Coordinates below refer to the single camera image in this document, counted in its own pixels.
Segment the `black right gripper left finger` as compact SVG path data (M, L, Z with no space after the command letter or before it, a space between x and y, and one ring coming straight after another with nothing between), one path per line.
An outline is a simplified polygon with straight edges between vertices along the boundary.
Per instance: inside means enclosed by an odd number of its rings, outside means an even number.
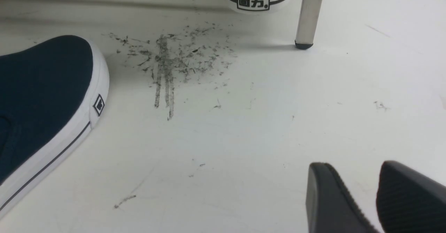
M309 233L377 233L333 166L311 163L306 189Z

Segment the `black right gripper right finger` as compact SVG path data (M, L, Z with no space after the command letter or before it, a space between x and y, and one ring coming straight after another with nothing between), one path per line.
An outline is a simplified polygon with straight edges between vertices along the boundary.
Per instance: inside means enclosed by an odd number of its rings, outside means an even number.
M376 208L386 233L446 231L445 186L395 160L381 166Z

